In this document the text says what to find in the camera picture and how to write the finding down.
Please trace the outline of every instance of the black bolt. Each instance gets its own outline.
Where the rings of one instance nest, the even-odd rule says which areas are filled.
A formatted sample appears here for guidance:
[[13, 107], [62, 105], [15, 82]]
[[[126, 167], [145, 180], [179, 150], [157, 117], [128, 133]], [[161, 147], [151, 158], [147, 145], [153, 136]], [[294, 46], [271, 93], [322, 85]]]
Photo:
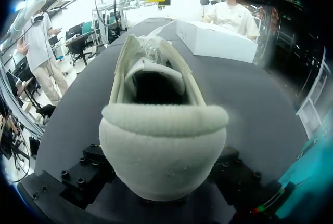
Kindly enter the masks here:
[[80, 189], [83, 189], [83, 188], [84, 188], [84, 186], [85, 186], [85, 180], [84, 180], [83, 178], [79, 178], [79, 179], [77, 179], [76, 182], [78, 183], [78, 187], [79, 187]]
[[260, 172], [255, 172], [254, 176], [260, 179], [261, 178], [261, 173]]
[[93, 167], [99, 169], [99, 162], [93, 161]]
[[86, 164], [86, 160], [84, 157], [80, 158], [80, 164], [81, 165], [85, 165]]
[[34, 199], [34, 200], [37, 200], [38, 199], [38, 192], [36, 191], [36, 193], [34, 193], [33, 195], [32, 195], [32, 198]]
[[62, 179], [69, 179], [69, 173], [68, 173], [68, 171], [67, 170], [63, 170], [61, 172], [61, 177], [62, 177]]

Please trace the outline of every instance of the person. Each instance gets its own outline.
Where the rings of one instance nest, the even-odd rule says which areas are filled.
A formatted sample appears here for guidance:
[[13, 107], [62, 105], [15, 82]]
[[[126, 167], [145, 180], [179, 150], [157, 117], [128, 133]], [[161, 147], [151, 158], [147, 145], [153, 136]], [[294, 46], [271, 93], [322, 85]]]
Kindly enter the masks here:
[[259, 36], [259, 30], [251, 12], [236, 0], [225, 0], [213, 5], [213, 10], [206, 14], [204, 22], [228, 28], [251, 40]]
[[25, 24], [22, 30], [23, 36], [17, 43], [17, 51], [26, 55], [30, 71], [54, 106], [57, 106], [60, 96], [50, 76], [54, 78], [62, 95], [68, 89], [68, 84], [48, 42], [48, 36], [56, 36], [60, 31], [61, 29], [52, 29], [48, 14], [39, 10]]

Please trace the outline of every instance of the white shoebox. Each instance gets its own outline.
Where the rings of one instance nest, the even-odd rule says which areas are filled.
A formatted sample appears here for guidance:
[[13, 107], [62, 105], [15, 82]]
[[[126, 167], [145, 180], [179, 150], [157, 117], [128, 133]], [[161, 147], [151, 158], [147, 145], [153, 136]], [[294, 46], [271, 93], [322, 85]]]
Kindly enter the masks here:
[[177, 35], [193, 55], [234, 59], [252, 63], [257, 44], [219, 25], [177, 21]]

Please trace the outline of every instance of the floor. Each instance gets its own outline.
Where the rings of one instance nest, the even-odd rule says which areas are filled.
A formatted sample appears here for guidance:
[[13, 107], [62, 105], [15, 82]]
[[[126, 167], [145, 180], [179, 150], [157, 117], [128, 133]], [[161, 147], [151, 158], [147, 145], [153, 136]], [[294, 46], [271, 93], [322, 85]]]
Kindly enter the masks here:
[[[95, 51], [96, 51], [96, 47], [89, 47], [89, 48], [85, 49], [84, 52], [95, 53]], [[94, 58], [95, 58], [95, 56], [92, 56], [90, 59], [87, 60], [87, 63], [89, 64]], [[82, 59], [78, 60], [75, 63], [75, 66], [73, 66], [71, 64], [70, 55], [66, 55], [62, 59], [62, 61], [58, 60], [57, 62], [59, 64], [62, 72], [66, 73], [65, 79], [66, 79], [69, 86], [76, 79], [78, 73], [82, 72], [83, 69], [85, 68], [85, 64], [84, 64], [84, 61]], [[42, 90], [39, 90], [39, 93], [41, 95], [39, 96], [38, 94], [35, 93], [34, 98], [37, 100], [37, 102], [42, 107], [47, 105], [47, 104], [51, 104], [50, 100], [48, 99], [48, 97], [45, 95], [45, 93]], [[39, 114], [36, 113], [35, 107], [31, 106], [31, 103], [29, 103], [29, 102], [25, 102], [25, 103], [30, 104], [29, 106], [31, 108], [29, 110], [29, 115], [31, 117], [33, 117], [36, 122], [41, 123], [43, 121], [43, 119], [41, 118], [41, 116]], [[27, 154], [30, 154], [30, 144], [29, 144], [29, 137], [30, 136], [31, 136], [30, 132], [28, 130], [24, 129], [22, 131], [22, 135], [19, 138], [19, 140], [22, 140], [23, 142], [25, 141], [26, 146], [27, 146], [27, 147], [25, 147], [23, 144], [21, 144], [19, 146], [19, 149], [22, 150], [24, 153], [27, 153]], [[17, 165], [17, 167], [19, 167], [20, 170], [17, 170], [15, 168], [15, 161], [14, 161], [13, 157], [11, 157], [8, 160], [3, 156], [2, 160], [3, 160], [4, 175], [7, 177], [9, 182], [14, 182], [13, 183], [14, 185], [17, 184], [17, 182], [15, 182], [15, 181], [20, 180], [21, 178], [23, 178], [26, 173], [27, 173], [27, 175], [29, 175], [29, 174], [34, 172], [35, 159], [32, 158], [32, 157], [30, 157], [29, 161], [27, 161], [27, 159], [22, 159], [22, 161], [19, 161], [19, 164]]]

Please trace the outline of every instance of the white t-shirt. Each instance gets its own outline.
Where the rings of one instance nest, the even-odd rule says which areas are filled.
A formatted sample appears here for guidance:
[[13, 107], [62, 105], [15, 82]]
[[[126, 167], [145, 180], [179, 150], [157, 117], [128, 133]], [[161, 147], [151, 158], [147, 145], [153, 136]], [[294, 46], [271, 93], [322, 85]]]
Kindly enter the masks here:
[[228, 5], [219, 2], [206, 14], [206, 19], [243, 36], [259, 36], [259, 30], [251, 12], [241, 4]]
[[22, 30], [22, 34], [28, 30], [23, 36], [23, 46], [29, 44], [27, 61], [31, 72], [45, 61], [55, 58], [47, 33], [52, 27], [51, 21], [47, 13], [43, 13], [43, 16], [43, 20], [35, 23], [29, 30], [32, 20], [28, 20]]

